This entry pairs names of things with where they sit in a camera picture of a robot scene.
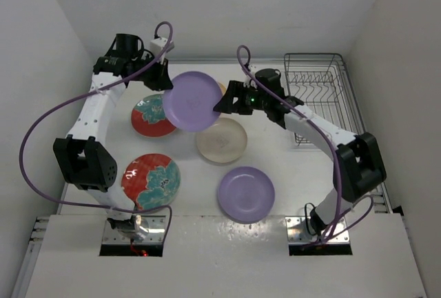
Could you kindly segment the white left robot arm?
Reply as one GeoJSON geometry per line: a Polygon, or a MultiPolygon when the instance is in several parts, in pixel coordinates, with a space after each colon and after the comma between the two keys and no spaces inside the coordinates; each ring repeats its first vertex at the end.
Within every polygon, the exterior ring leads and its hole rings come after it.
{"type": "Polygon", "coordinates": [[[65,181],[105,206],[110,227],[131,241],[146,238],[147,222],[134,214],[135,203],[116,181],[117,163],[105,148],[107,129],[127,89],[126,77],[135,74],[137,81],[154,91],[172,89],[165,55],[173,47],[172,40],[160,36],[155,36],[146,48],[136,35],[117,34],[110,49],[94,64],[91,95],[77,121],[66,137],[53,144],[65,181]]]}

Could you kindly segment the lavender plate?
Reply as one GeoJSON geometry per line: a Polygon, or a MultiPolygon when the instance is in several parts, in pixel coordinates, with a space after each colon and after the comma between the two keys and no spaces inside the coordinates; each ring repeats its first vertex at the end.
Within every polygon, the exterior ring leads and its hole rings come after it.
{"type": "Polygon", "coordinates": [[[163,93],[163,110],[170,123],[184,131],[200,132],[219,118],[214,106],[223,94],[208,74],[187,71],[172,79],[173,88],[163,93]]]}
{"type": "Polygon", "coordinates": [[[262,170],[251,166],[230,170],[216,191],[220,209],[242,224],[264,219],[273,208],[275,196],[272,180],[262,170]]]}

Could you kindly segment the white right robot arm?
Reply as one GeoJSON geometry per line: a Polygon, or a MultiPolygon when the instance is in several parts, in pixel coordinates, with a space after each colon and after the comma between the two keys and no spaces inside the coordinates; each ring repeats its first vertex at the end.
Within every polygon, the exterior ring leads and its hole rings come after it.
{"type": "Polygon", "coordinates": [[[332,160],[334,188],[314,206],[305,224],[310,236],[319,237],[387,178],[378,142],[371,133],[339,128],[300,99],[286,95],[279,70],[244,71],[246,81],[230,81],[214,111],[239,115],[263,111],[270,121],[304,137],[332,160]]]}

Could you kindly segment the cream plate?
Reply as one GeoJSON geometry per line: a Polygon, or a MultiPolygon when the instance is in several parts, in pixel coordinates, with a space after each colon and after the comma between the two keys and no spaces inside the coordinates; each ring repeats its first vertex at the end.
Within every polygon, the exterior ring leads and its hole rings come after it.
{"type": "Polygon", "coordinates": [[[196,147],[208,161],[231,163],[239,159],[247,147],[247,133],[234,119],[221,117],[209,128],[196,133],[196,147]]]}

